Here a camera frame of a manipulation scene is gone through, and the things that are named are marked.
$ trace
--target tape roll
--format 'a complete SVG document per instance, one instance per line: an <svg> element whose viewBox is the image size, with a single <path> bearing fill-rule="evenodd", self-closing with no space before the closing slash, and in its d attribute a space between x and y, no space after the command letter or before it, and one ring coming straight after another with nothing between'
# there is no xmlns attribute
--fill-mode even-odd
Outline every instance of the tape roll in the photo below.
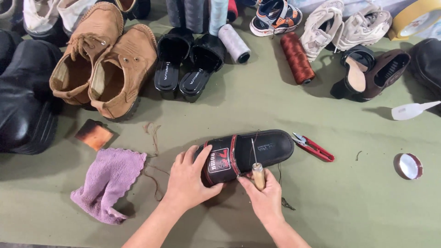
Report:
<svg viewBox="0 0 441 248"><path fill-rule="evenodd" d="M441 17L441 0L418 0L398 13L388 32L391 41L407 40L424 31Z"/></svg>

